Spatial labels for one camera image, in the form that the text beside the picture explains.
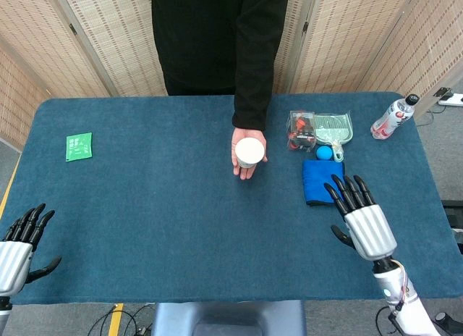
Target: blue towel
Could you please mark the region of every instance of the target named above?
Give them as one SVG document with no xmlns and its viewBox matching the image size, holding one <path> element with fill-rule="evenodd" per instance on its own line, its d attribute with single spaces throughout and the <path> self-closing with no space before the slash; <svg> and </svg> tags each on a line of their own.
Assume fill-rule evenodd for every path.
<svg viewBox="0 0 463 336">
<path fill-rule="evenodd" d="M 333 203 L 325 184 L 329 183 L 338 191 L 331 175 L 337 175 L 344 179 L 344 162 L 326 161 L 326 160 L 304 160 L 302 163 L 302 182 L 304 184 L 305 202 L 309 206 L 319 204 Z"/>
</svg>

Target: sleeve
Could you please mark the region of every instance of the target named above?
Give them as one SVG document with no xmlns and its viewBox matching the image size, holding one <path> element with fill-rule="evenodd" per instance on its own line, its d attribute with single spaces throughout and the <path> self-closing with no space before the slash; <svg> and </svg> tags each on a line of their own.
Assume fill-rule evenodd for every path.
<svg viewBox="0 0 463 336">
<path fill-rule="evenodd" d="M 273 63 L 288 0 L 243 0 L 236 21 L 237 70 L 233 125 L 265 130 L 273 88 Z"/>
</svg>

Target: black robotic finger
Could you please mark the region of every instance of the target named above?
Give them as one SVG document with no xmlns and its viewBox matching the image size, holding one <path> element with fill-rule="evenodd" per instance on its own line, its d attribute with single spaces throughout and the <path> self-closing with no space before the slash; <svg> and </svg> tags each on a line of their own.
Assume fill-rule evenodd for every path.
<svg viewBox="0 0 463 336">
<path fill-rule="evenodd" d="M 362 191 L 363 198 L 365 199 L 365 203 L 367 206 L 372 206 L 373 204 L 376 204 L 375 200 L 371 196 L 370 190 L 368 189 L 368 186 L 365 184 L 363 179 L 359 177 L 358 175 L 354 176 L 355 181 L 360 187 L 360 190 Z"/>
<path fill-rule="evenodd" d="M 16 229 L 14 229 L 11 240 L 14 240 L 14 241 L 20 240 L 22 230 L 24 229 L 24 226 L 26 225 L 26 221 L 27 221 L 27 219 L 29 219 L 29 216 L 32 214 L 33 211 L 34 211 L 34 208 L 29 209 L 20 218 L 19 222 L 16 224 Z"/>
<path fill-rule="evenodd" d="M 32 283 L 35 280 L 38 280 L 41 277 L 45 277 L 46 275 L 50 274 L 55 270 L 55 268 L 58 267 L 59 263 L 61 262 L 61 256 L 57 256 L 53 260 L 51 260 L 50 264 L 48 266 L 38 269 L 36 271 L 29 272 L 27 275 L 25 284 Z"/>
<path fill-rule="evenodd" d="M 16 221 L 9 227 L 7 234 L 5 235 L 3 241 L 11 240 L 13 238 L 13 233 L 16 230 L 17 223 L 20 222 L 20 219 L 16 219 Z"/>
<path fill-rule="evenodd" d="M 32 232 L 32 235 L 29 239 L 29 243 L 33 246 L 32 251 L 35 251 L 37 249 L 37 244 L 42 238 L 43 229 L 48 224 L 48 221 L 54 214 L 55 211 L 49 211 L 42 217 L 42 219 L 39 222 L 37 222 L 37 225 L 35 226 L 34 231 Z"/>
<path fill-rule="evenodd" d="M 32 233 L 34 232 L 34 229 L 35 229 L 35 226 L 37 225 L 37 219 L 38 219 L 38 215 L 40 214 L 40 212 L 34 214 L 35 211 L 30 215 L 29 217 L 29 220 L 27 221 L 26 223 L 26 226 L 24 227 L 24 230 L 22 231 L 22 235 L 21 235 L 21 242 L 25 242 L 25 243 L 28 243 L 29 242 L 29 239 L 30 239 L 30 236 L 32 235 Z M 53 216 L 53 214 L 55 214 L 55 211 L 49 211 L 48 213 L 46 213 L 42 218 L 41 218 L 41 222 L 45 219 L 45 218 L 48 218 L 46 221 L 49 220 L 49 218 L 51 218 Z"/>
<path fill-rule="evenodd" d="M 331 185 L 329 185 L 327 182 L 324 185 L 326 191 L 328 191 L 331 198 L 333 199 L 334 204 L 336 204 L 339 213 L 341 213 L 341 215 L 344 217 L 347 213 L 350 212 L 350 210 L 347 208 L 346 204 L 342 201 L 336 190 L 334 190 L 334 188 Z"/>
<path fill-rule="evenodd" d="M 360 195 L 357 186 L 347 176 L 344 176 L 344 181 L 346 182 L 346 186 L 349 188 L 351 194 L 354 196 L 354 200 L 357 203 L 357 208 L 365 207 L 365 203 L 362 200 L 362 196 Z"/>
<path fill-rule="evenodd" d="M 340 180 L 337 175 L 331 175 L 331 178 L 336 183 L 336 185 L 338 185 L 338 189 L 339 191 L 341 191 L 342 198 L 346 201 L 346 205 L 350 208 L 350 211 L 354 211 L 355 209 L 357 209 L 357 207 L 355 206 L 354 199 L 352 198 L 350 192 L 344 186 L 342 180 Z"/>
<path fill-rule="evenodd" d="M 344 232 L 342 232 L 341 229 L 339 229 L 339 227 L 337 227 L 336 225 L 331 225 L 331 231 L 333 231 L 333 234 L 336 236 L 338 240 L 340 240 L 345 245 L 348 245 L 350 248 L 355 249 L 352 238 L 346 235 Z"/>
</svg>

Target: cable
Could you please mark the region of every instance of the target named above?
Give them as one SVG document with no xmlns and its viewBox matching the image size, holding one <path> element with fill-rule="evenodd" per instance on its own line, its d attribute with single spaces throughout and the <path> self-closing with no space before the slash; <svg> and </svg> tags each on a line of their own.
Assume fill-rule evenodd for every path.
<svg viewBox="0 0 463 336">
<path fill-rule="evenodd" d="M 103 318 L 107 318 L 109 314 L 111 314 L 111 312 L 116 308 L 116 306 L 112 306 L 111 307 L 111 310 L 106 313 L 105 315 L 103 315 L 101 318 L 99 318 L 95 323 L 93 323 L 92 327 L 90 328 L 89 332 L 87 333 L 87 336 L 90 336 L 90 334 L 92 333 L 93 331 L 93 328 L 96 327 L 96 325 L 99 323 L 100 320 L 102 320 Z"/>
<path fill-rule="evenodd" d="M 442 114 L 446 111 L 446 109 L 447 109 L 447 106 L 443 106 L 443 109 L 440 112 L 433 112 L 432 110 L 429 110 L 429 112 L 432 114 Z"/>
<path fill-rule="evenodd" d="M 376 325 L 376 330 L 378 330 L 378 334 L 380 336 L 384 336 L 383 333 L 379 330 L 379 325 L 378 325 L 378 318 L 379 318 L 379 313 L 381 313 L 382 311 L 384 311 L 385 309 L 389 308 L 389 306 L 384 306 L 384 307 L 381 307 L 378 312 L 376 312 L 376 317 L 375 317 L 375 325 Z"/>
<path fill-rule="evenodd" d="M 400 269 L 401 269 L 402 272 L 404 273 L 404 279 L 403 279 L 403 282 L 402 282 L 402 288 L 401 288 L 401 290 L 400 290 L 400 291 L 401 291 L 400 301 L 401 301 L 402 303 L 405 303 L 405 294 L 407 293 L 407 286 L 408 286 L 408 274 L 407 274 L 407 272 L 405 271 L 404 265 L 402 265 L 402 264 L 400 263 L 400 261 L 393 260 L 393 259 L 391 259 L 391 261 L 394 262 L 395 264 L 399 265 Z"/>
<path fill-rule="evenodd" d="M 422 127 L 422 126 L 428 126 L 431 125 L 434 122 L 434 114 L 442 114 L 446 111 L 447 106 L 443 106 L 443 109 L 440 112 L 433 112 L 432 110 L 427 110 L 426 112 L 428 114 L 431 114 L 431 119 L 429 122 L 426 122 L 425 124 L 417 125 L 417 127 Z"/>
<path fill-rule="evenodd" d="M 417 125 L 417 127 L 428 126 L 434 122 L 434 114 L 429 110 L 427 111 L 427 113 L 431 114 L 431 120 L 429 122 L 426 122 L 425 124 Z"/>
<path fill-rule="evenodd" d="M 103 326 L 104 326 L 104 323 L 106 322 L 106 320 L 108 319 L 108 316 L 110 314 L 113 314 L 113 313 L 117 313 L 117 312 L 120 312 L 120 313 L 123 313 L 123 314 L 126 314 L 130 317 L 130 321 L 133 320 L 133 323 L 135 324 L 135 334 L 138 333 L 138 326 L 137 326 L 137 322 L 135 321 L 135 318 L 133 317 L 133 315 L 131 315 L 130 313 L 126 312 L 126 311 L 115 311 L 114 309 L 116 308 L 116 306 L 113 306 L 111 308 L 111 310 L 106 313 L 105 315 L 101 316 L 93 325 L 92 327 L 90 328 L 89 332 L 87 333 L 87 336 L 90 336 L 91 332 L 93 331 L 93 328 L 95 328 L 95 326 L 100 322 L 100 320 L 104 319 L 103 321 L 103 324 L 101 325 L 101 328 L 100 328 L 100 336 L 103 335 Z"/>
<path fill-rule="evenodd" d="M 143 305 L 143 306 L 141 306 L 141 307 L 133 314 L 133 318 L 134 318 L 133 320 L 134 320 L 134 321 L 135 321 L 135 316 L 138 314 L 138 312 L 142 311 L 142 310 L 143 310 L 144 308 L 146 308 L 146 307 L 149 307 L 150 309 L 152 309 L 152 310 L 154 311 L 154 308 L 151 308 L 151 305 L 149 305 L 149 304 Z M 132 321 L 132 320 L 130 319 L 129 322 L 127 323 L 127 325 L 125 326 L 124 336 L 125 336 L 126 333 L 127 333 L 127 329 L 129 328 L 129 324 L 130 324 L 131 321 Z"/>
<path fill-rule="evenodd" d="M 445 330 L 441 325 L 437 324 L 435 321 L 433 321 L 431 319 L 431 321 L 434 323 L 434 325 L 437 325 L 442 331 L 444 331 L 448 336 L 454 336 L 453 334 L 451 334 L 450 332 L 448 332 L 447 330 Z"/>
</svg>

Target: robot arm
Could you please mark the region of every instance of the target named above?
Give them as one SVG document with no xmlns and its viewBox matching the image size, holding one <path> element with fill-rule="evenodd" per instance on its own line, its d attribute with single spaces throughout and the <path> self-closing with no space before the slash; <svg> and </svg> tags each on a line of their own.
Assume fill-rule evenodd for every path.
<svg viewBox="0 0 463 336">
<path fill-rule="evenodd" d="M 3 334 L 11 314 L 12 304 L 9 299 L 18 294 L 25 284 L 51 273 L 61 261 L 58 256 L 47 267 L 29 272 L 43 229 L 55 213 L 49 211 L 38 221 L 44 209 L 45 204 L 42 203 L 27 211 L 13 223 L 0 242 L 0 335 Z"/>
<path fill-rule="evenodd" d="M 336 225 L 331 229 L 342 243 L 355 249 L 365 260 L 373 262 L 373 275 L 391 309 L 391 323 L 402 335 L 439 336 L 405 268 L 392 259 L 397 242 L 365 182 L 359 176 L 354 176 L 359 190 L 348 177 L 344 178 L 345 184 L 336 175 L 332 175 L 332 178 L 342 198 L 328 183 L 325 188 L 343 216 L 350 236 Z"/>
</svg>

